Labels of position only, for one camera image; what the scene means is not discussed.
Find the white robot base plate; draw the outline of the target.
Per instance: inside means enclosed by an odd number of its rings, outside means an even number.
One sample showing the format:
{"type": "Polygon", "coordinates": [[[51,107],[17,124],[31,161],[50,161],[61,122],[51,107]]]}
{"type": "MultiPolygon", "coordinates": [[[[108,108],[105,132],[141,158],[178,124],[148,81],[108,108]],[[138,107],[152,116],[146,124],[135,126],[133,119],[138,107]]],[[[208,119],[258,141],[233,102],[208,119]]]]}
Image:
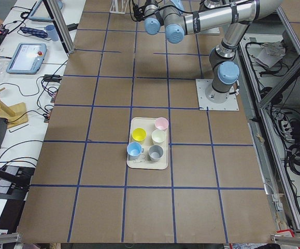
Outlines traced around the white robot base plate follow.
{"type": "Polygon", "coordinates": [[[212,87],[212,79],[196,79],[199,110],[239,111],[236,94],[218,93],[212,87]]]}

